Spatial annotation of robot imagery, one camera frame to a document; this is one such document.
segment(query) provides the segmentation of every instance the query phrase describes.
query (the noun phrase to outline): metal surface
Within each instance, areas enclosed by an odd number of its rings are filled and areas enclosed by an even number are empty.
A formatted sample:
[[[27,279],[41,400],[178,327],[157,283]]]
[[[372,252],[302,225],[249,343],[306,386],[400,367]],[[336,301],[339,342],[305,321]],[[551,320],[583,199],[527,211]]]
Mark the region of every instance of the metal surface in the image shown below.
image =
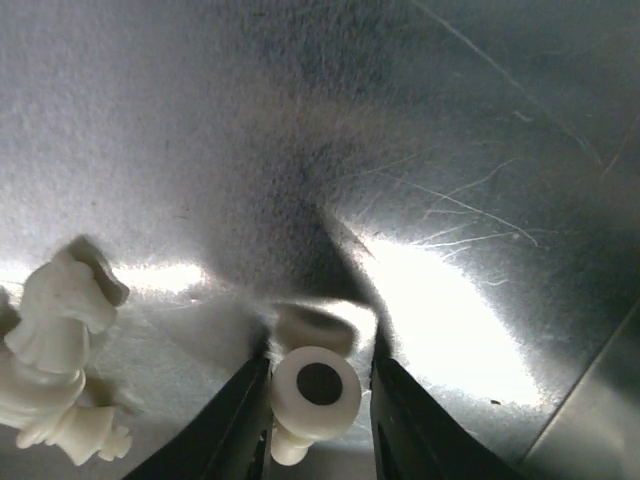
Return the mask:
[[[376,356],[371,377],[378,480],[524,480],[460,427],[397,361]]]
[[[377,256],[363,269],[396,358],[521,459],[640,290],[639,15],[623,1],[0,2],[0,283],[15,304],[80,234],[104,253],[131,295],[92,374],[134,434],[123,461],[75,469],[1,430],[0,476],[123,476],[246,360],[266,296],[331,295],[302,201]],[[370,445],[358,420],[273,474],[372,478]]]
[[[640,478],[640,316],[612,337],[527,455],[531,478]]]
[[[271,369],[269,359],[257,354],[182,432],[124,480],[269,478]]]

